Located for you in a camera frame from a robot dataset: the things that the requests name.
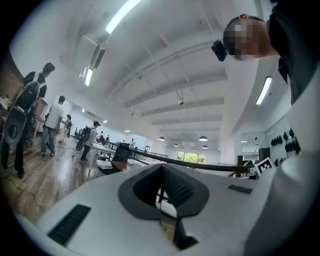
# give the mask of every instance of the wooden floor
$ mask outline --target wooden floor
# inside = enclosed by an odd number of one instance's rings
[[[82,184],[103,176],[95,164],[89,171],[88,164],[81,164],[82,152],[72,157],[74,138],[67,138],[63,143],[56,143],[56,156],[40,154],[40,137],[32,147],[24,150],[23,179],[17,177],[14,169],[15,150],[9,154],[8,169],[0,164],[0,184],[13,212],[25,216],[35,223],[55,202],[63,199]],[[161,228],[172,241],[175,222],[168,217],[161,219]]]

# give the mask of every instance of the black chair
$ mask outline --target black chair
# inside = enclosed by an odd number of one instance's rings
[[[131,153],[128,149],[129,149],[128,143],[121,143],[117,147],[112,161],[126,163]]]

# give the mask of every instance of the white ceiling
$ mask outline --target white ceiling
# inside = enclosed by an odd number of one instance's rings
[[[56,56],[69,64],[55,63],[69,71],[63,94],[109,124],[127,126],[146,138],[162,134],[198,141],[205,135],[218,142],[220,133],[231,132],[239,120],[258,63],[234,64],[232,57],[220,62],[211,45],[232,18],[257,15],[256,1],[142,0],[108,35],[106,25],[125,2],[68,1],[66,33],[56,39],[65,42],[64,52]],[[106,49],[89,87],[71,68],[83,37]]]

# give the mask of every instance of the black vent slot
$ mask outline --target black vent slot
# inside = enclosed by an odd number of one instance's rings
[[[91,208],[77,204],[48,234],[52,240],[65,246],[76,232]]]

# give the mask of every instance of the ceiling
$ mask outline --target ceiling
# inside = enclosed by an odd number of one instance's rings
[[[62,90],[68,100],[108,120],[108,124],[126,126],[149,139],[164,135],[168,141],[197,142],[205,135],[218,143],[221,132],[230,134],[245,109],[258,62],[235,61],[230,56],[220,62],[211,45],[223,37],[224,27],[232,18],[241,13],[257,16],[257,1],[142,0],[108,34],[106,25],[125,2],[70,0],[48,4],[48,13],[53,6],[56,13],[64,10],[59,19],[63,21],[60,27],[65,26],[63,32],[56,42],[55,35],[50,37],[53,45],[64,42],[55,52],[57,63],[52,60],[57,72],[61,71],[58,93]],[[53,16],[42,14],[42,19]],[[46,38],[50,32],[41,29]],[[35,31],[40,33],[40,28],[25,33]],[[89,87],[73,68],[77,56],[83,54],[79,47],[83,38],[106,49]],[[262,82],[256,87],[260,91]]]
[[[101,25],[124,2],[96,1],[84,22],[86,36],[106,49],[90,86],[167,139],[218,140],[228,78],[211,50],[223,34],[215,1],[143,0],[107,37]]]

